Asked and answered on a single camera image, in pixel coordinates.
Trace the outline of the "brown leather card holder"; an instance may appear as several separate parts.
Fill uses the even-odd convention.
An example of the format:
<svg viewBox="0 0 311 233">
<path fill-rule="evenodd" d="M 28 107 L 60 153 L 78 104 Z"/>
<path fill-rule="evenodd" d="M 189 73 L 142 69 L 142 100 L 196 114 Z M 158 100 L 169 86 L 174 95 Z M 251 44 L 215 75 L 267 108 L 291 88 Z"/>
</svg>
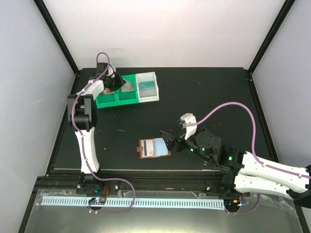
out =
<svg viewBox="0 0 311 233">
<path fill-rule="evenodd" d="M 165 156 L 153 156 L 153 157 L 149 157 L 149 158 L 143 158 L 142 157 L 142 140 L 139 140 L 139 146 L 137 147 L 137 152 L 139 153 L 139 157 L 140 159 L 150 159 L 150 158 L 160 158 L 160 157 L 168 157 L 168 156 L 171 156 L 171 151 L 169 151 L 169 154 L 168 155 L 165 155 Z"/>
</svg>

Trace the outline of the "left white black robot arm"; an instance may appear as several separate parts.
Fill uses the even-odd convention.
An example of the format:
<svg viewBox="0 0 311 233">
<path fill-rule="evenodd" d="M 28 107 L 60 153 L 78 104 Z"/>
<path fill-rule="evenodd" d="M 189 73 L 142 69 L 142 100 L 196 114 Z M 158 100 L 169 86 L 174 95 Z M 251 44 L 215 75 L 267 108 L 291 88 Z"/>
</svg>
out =
<svg viewBox="0 0 311 233">
<path fill-rule="evenodd" d="M 81 156 L 80 183 L 94 194 L 101 193 L 104 181 L 100 178 L 100 164 L 95 149 L 95 126 L 97 124 L 96 98 L 105 91 L 116 91 L 126 81 L 110 63 L 97 63 L 95 75 L 85 87 L 67 98 L 68 121 L 75 131 Z"/>
</svg>

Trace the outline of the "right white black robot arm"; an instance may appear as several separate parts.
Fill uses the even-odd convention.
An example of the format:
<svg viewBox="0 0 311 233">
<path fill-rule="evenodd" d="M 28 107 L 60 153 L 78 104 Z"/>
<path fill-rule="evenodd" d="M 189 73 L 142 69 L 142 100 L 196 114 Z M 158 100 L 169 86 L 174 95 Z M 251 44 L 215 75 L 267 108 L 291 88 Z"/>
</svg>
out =
<svg viewBox="0 0 311 233">
<path fill-rule="evenodd" d="M 260 193 L 292 200 L 311 207 L 311 167 L 287 166 L 224 145 L 221 138 L 203 128 L 190 137 L 160 131 L 168 150 L 188 149 L 224 176 L 217 192 L 227 196 L 237 193 Z"/>
</svg>

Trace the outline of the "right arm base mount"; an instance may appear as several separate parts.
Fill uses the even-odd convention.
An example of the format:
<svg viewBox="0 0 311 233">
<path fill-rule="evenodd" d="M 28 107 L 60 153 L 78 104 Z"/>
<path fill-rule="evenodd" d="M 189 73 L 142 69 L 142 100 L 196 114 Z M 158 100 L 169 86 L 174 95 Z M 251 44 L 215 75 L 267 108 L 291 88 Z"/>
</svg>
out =
<svg viewBox="0 0 311 233">
<path fill-rule="evenodd" d="M 242 197 L 242 192 L 235 189 L 233 180 L 206 180 L 206 191 L 214 196 L 237 198 Z"/>
</svg>

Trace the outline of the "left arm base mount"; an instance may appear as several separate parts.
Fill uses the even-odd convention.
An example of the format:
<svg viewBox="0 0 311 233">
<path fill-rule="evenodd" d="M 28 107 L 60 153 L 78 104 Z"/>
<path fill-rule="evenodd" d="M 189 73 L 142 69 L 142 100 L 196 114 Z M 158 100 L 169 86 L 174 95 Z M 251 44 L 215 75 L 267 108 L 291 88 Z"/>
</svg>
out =
<svg viewBox="0 0 311 233">
<path fill-rule="evenodd" d="M 86 176 L 80 180 L 76 194 L 87 196 L 105 196 L 115 194 L 119 188 L 119 181 L 99 181 L 93 176 Z"/>
</svg>

